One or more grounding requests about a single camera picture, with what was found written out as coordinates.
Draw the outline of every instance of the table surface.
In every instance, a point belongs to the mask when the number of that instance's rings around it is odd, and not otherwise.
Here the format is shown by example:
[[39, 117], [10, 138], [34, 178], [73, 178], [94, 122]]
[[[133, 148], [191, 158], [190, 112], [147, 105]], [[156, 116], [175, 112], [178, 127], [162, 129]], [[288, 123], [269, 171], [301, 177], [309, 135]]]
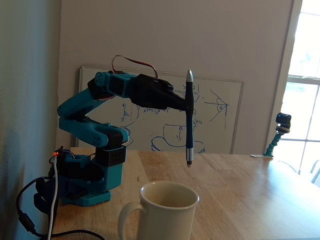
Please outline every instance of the table surface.
[[[91, 154], [93, 148], [72, 148]], [[139, 202], [139, 188], [150, 181], [173, 181], [200, 196], [191, 240], [271, 240], [320, 238], [320, 188], [304, 181], [281, 162], [247, 155], [196, 154], [192, 168], [183, 152], [129, 150], [122, 185], [111, 201], [91, 207], [60, 205], [54, 232], [85, 229], [118, 240], [122, 207]], [[128, 240], [135, 240], [138, 212], [127, 223]], [[61, 240], [97, 238], [74, 234]]]

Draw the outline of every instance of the coffee mug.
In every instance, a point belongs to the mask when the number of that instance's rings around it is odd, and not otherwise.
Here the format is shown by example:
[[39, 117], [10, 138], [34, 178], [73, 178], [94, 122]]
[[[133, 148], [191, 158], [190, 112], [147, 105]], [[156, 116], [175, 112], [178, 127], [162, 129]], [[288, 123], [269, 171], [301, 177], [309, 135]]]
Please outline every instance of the coffee mug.
[[126, 240], [125, 222], [131, 212], [140, 210], [137, 240], [189, 240], [198, 194], [171, 181], [153, 181], [140, 188], [140, 203], [129, 202], [118, 220], [120, 240]]

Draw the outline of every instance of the teal robotic arm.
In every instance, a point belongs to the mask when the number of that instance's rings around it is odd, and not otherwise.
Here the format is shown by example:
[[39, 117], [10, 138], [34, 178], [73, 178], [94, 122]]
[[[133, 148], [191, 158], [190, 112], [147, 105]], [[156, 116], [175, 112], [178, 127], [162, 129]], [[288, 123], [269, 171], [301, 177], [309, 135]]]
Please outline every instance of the teal robotic arm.
[[188, 119], [193, 114], [194, 101], [190, 97], [193, 96], [192, 82], [188, 81], [187, 84], [189, 87], [183, 99], [173, 92], [173, 86], [165, 80], [144, 74], [135, 76], [124, 72], [98, 72], [89, 81], [87, 89], [61, 104], [57, 109], [59, 128], [96, 147], [92, 160], [90, 156], [68, 154], [63, 148], [58, 150], [58, 175], [65, 186], [60, 197], [64, 202], [91, 206], [109, 201], [109, 190], [121, 184], [126, 160], [126, 147], [123, 144], [129, 140], [128, 133], [110, 123], [94, 121], [86, 114], [118, 96], [130, 98], [132, 103], [141, 107], [182, 110]]

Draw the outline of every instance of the pen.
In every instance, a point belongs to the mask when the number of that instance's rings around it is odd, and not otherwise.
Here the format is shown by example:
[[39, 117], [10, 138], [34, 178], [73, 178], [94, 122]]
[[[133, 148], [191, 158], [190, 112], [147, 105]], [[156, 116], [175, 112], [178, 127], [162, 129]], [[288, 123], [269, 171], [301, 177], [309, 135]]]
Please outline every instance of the pen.
[[192, 72], [189, 69], [186, 75], [185, 86], [185, 102], [187, 110], [186, 116], [186, 143], [185, 143], [185, 157], [188, 168], [191, 168], [192, 161], [194, 159], [194, 90], [193, 90], [194, 78]]

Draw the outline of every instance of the red wire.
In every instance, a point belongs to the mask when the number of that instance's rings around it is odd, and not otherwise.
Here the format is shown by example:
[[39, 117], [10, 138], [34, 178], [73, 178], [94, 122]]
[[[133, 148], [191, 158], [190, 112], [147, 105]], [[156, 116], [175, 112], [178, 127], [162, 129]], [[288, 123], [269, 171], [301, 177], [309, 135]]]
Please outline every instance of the red wire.
[[116, 58], [118, 58], [118, 57], [125, 58], [125, 59], [127, 59], [127, 60], [129, 60], [130, 62], [133, 62], [133, 63], [135, 63], [135, 64], [140, 64], [140, 65], [144, 65], [144, 66], [148, 66], [148, 67], [152, 68], [153, 71], [154, 71], [154, 78], [155, 78], [155, 79], [158, 79], [157, 70], [156, 70], [155, 67], [154, 67], [153, 65], [151, 65], [150, 63], [147, 63], [147, 62], [144, 62], [144, 61], [134, 60], [134, 59], [131, 59], [131, 58], [128, 58], [128, 57], [119, 55], [119, 54], [118, 54], [118, 55], [115, 55], [114, 58], [112, 59], [112, 62], [111, 62], [111, 69], [112, 69], [112, 72], [113, 72], [114, 74], [116, 74], [116, 70], [115, 70], [115, 68], [114, 68], [114, 60], [115, 60]]

